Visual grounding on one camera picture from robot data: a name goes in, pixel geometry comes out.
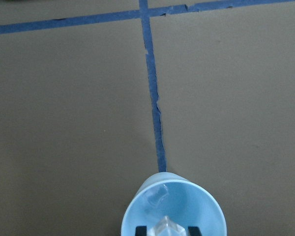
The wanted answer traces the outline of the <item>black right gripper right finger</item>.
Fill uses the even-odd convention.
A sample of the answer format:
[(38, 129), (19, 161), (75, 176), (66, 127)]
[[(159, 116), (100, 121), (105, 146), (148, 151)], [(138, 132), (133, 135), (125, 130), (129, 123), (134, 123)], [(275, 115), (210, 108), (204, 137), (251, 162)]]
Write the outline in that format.
[(188, 227), (188, 235), (189, 236), (201, 236), (200, 228), (197, 226), (189, 226)]

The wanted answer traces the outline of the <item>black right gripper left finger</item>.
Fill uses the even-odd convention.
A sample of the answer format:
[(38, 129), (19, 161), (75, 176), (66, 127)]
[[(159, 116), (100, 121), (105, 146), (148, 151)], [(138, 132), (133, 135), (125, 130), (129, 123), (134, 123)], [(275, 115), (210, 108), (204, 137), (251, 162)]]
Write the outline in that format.
[(135, 236), (147, 236), (147, 226), (137, 226)]

